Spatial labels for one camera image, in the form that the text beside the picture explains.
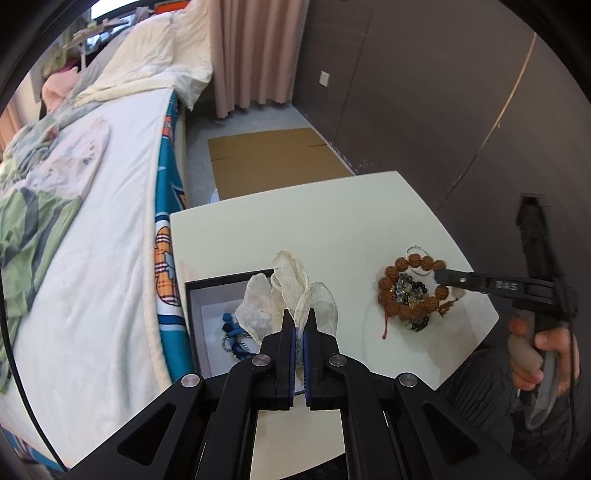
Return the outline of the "right hand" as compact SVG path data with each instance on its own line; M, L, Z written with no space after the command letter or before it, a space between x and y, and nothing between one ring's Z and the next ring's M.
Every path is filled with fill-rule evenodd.
M528 322L513 317L509 322L511 378L514 386L522 391L533 391L544 379L543 352L554 352L559 360L557 396L566 395L580 376L580 356L576 337L564 327L537 333L527 338Z

